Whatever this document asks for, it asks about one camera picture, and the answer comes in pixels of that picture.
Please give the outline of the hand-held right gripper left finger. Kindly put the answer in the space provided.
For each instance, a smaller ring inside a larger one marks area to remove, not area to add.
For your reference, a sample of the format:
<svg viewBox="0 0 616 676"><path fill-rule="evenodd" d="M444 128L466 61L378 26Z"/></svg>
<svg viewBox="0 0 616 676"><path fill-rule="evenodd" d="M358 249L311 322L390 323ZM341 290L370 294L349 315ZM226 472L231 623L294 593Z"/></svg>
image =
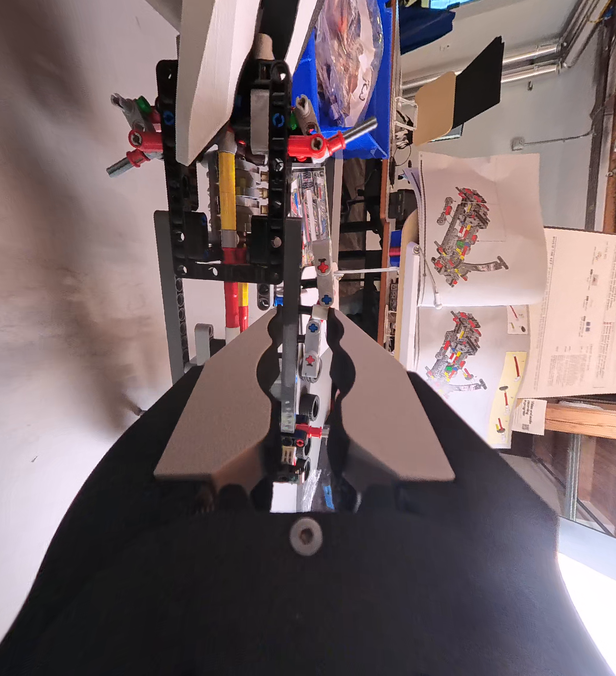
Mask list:
<svg viewBox="0 0 616 676"><path fill-rule="evenodd" d="M262 481L282 326L281 310L271 309L205 363L156 479L200 481L216 492L240 486L248 494Z"/></svg>

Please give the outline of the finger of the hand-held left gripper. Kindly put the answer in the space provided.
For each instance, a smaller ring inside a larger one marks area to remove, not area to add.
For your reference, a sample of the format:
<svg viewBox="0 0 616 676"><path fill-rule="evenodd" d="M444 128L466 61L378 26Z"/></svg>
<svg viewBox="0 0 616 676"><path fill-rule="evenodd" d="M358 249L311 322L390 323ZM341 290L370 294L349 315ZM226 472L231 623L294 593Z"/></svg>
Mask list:
<svg viewBox="0 0 616 676"><path fill-rule="evenodd" d="M189 165L227 125L253 46L260 1L183 1L175 104L176 159Z"/></svg>
<svg viewBox="0 0 616 676"><path fill-rule="evenodd" d="M315 29L324 1L276 1L273 55L294 72Z"/></svg>

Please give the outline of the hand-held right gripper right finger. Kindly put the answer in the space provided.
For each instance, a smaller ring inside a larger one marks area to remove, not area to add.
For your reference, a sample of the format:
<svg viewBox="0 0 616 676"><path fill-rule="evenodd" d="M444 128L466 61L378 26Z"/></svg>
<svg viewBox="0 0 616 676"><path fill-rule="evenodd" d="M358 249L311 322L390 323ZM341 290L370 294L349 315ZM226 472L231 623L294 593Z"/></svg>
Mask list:
<svg viewBox="0 0 616 676"><path fill-rule="evenodd" d="M394 356L330 309L332 470L363 494L371 486L452 482L455 473L411 379Z"/></svg>

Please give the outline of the lego car chassis assembly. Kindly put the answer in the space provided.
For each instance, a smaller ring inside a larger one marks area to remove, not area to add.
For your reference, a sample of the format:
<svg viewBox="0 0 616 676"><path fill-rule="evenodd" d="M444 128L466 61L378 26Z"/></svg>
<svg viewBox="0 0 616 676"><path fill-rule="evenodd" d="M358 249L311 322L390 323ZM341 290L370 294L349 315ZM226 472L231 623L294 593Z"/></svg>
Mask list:
<svg viewBox="0 0 616 676"><path fill-rule="evenodd" d="M154 223L174 382L195 363L201 371L264 313L281 310L265 477L303 483L312 447L329 434L315 423L321 401L306 386L322 376L335 275L331 241L321 240L312 245L316 278L303 279L302 222L290 215L292 167L323 162L377 121L324 137L310 101L291 100L291 72L274 59L271 45L269 36L257 36L227 125L197 155L212 158L211 217L199 209L197 162L176 159L176 60L158 63L154 103L111 96L129 125L130 149L107 173L116 177L152 160L164 163L168 210L156 212Z"/></svg>

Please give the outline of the plastic bag of lego parts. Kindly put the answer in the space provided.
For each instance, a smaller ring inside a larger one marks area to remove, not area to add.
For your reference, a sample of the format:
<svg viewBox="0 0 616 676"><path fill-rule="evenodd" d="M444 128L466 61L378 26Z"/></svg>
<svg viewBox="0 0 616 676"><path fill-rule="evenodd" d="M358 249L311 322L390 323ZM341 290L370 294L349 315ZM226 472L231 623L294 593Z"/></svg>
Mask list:
<svg viewBox="0 0 616 676"><path fill-rule="evenodd" d="M364 120L384 53L377 1L325 1L315 28L320 114L341 128Z"/></svg>

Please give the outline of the lego instruction booklet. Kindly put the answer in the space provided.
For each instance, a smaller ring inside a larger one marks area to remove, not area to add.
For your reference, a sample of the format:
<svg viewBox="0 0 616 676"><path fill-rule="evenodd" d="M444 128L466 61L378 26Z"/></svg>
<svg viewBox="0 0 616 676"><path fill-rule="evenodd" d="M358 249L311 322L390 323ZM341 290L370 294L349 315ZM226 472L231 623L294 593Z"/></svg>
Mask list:
<svg viewBox="0 0 616 676"><path fill-rule="evenodd" d="M416 371L490 446L510 420L545 290L537 155L421 153L405 170L420 246Z"/></svg>

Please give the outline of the blue plastic bin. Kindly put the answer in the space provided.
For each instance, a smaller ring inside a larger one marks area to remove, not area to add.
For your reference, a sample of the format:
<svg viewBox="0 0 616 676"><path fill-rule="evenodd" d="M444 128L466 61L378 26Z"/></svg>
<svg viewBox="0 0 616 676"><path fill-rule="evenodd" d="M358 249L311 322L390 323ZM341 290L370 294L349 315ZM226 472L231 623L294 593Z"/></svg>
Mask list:
<svg viewBox="0 0 616 676"><path fill-rule="evenodd" d="M388 159L390 154L391 80L393 60L393 33L397 25L397 6L394 1L379 1L383 29L384 50L378 77L372 89L367 108L367 117L375 117L378 126L372 132L356 139L343 151L345 159ZM292 97L306 95L312 103L323 134L331 136L339 127L328 114L320 111L317 66L315 59L315 31L306 44L303 55L292 78Z"/></svg>

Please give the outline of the dark blue container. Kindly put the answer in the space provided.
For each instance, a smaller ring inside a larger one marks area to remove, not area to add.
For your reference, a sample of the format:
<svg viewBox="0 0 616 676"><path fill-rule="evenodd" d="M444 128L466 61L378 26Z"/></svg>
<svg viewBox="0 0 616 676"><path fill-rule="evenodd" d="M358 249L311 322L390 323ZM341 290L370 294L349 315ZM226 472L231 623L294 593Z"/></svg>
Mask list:
<svg viewBox="0 0 616 676"><path fill-rule="evenodd" d="M430 1L399 1L398 4L398 38L402 55L443 38L453 29L455 12L452 10L432 8Z"/></svg>

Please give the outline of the small white paper note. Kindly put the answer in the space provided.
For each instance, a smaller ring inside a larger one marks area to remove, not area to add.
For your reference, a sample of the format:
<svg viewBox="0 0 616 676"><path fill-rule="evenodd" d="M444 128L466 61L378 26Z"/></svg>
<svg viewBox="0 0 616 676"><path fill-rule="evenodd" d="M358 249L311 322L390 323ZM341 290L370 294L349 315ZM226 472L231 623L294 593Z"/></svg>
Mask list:
<svg viewBox="0 0 616 676"><path fill-rule="evenodd" d="M530 435L544 435L548 402L545 399L519 398L515 402L510 429Z"/></svg>

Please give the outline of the colourful sticker sheet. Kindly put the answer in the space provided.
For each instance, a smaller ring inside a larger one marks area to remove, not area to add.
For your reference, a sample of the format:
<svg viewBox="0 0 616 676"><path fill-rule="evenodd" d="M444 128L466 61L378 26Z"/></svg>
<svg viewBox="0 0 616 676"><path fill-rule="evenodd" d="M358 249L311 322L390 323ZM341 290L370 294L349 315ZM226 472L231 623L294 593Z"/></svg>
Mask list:
<svg viewBox="0 0 616 676"><path fill-rule="evenodd" d="M290 185L290 215L302 222L302 262L307 268L314 264L312 245L331 239L327 173L322 166L292 167Z"/></svg>

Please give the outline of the tan and black panel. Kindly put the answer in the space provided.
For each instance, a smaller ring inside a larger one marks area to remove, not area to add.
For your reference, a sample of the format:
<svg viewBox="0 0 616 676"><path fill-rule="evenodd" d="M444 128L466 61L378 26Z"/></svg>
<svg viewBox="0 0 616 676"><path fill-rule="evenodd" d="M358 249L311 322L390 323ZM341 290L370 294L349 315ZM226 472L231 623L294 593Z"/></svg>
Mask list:
<svg viewBox="0 0 616 676"><path fill-rule="evenodd" d="M504 48L498 36L460 74L447 72L416 92L414 145L437 140L499 104Z"/></svg>

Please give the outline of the wooden beam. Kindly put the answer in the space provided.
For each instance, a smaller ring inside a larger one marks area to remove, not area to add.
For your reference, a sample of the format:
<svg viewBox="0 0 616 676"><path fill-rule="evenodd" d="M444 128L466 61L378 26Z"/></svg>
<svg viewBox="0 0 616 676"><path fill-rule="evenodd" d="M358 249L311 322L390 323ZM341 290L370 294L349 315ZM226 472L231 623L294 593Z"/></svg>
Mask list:
<svg viewBox="0 0 616 676"><path fill-rule="evenodd" d="M616 404L548 403L545 430L616 440Z"/></svg>

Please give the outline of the printed white paper sheet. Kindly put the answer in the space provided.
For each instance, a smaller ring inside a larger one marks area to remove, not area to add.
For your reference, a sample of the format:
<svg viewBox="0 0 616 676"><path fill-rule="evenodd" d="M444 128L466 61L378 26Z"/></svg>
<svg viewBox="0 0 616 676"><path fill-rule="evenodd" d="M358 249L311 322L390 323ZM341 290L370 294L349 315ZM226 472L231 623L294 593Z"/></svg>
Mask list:
<svg viewBox="0 0 616 676"><path fill-rule="evenodd" d="M521 398L616 394L616 234L545 229L547 285L529 306Z"/></svg>

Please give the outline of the metal ceiling pipe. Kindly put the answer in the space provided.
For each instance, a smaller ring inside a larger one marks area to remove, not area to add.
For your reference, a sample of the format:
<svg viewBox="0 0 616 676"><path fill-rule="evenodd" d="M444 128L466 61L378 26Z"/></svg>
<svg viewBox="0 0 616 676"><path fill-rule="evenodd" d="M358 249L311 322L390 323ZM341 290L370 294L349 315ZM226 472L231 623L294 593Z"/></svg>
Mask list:
<svg viewBox="0 0 616 676"><path fill-rule="evenodd" d="M528 63L544 58L554 58L561 53L564 46L563 42L536 45L526 51L519 51L516 54L504 56L503 65L509 67L512 64Z"/></svg>
<svg viewBox="0 0 616 676"><path fill-rule="evenodd" d="M548 74L558 74L561 70L561 66L558 62L549 62L549 63L537 63L529 65L524 68L518 68L514 70L503 71L501 74L501 83L510 83L518 81L528 81L532 80L535 77L548 75ZM440 75L432 74L430 76L421 78L419 80L412 80L404 82L401 85L401 91L403 92L415 92L421 87L433 82L438 79Z"/></svg>

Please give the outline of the studio light panel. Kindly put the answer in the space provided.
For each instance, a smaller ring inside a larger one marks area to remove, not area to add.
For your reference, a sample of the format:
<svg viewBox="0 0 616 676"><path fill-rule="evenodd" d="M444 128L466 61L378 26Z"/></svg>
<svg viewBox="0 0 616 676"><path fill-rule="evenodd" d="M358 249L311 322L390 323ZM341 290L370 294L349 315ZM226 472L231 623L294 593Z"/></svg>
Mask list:
<svg viewBox="0 0 616 676"><path fill-rule="evenodd" d="M575 609L616 675L616 537L561 519L557 561Z"/></svg>

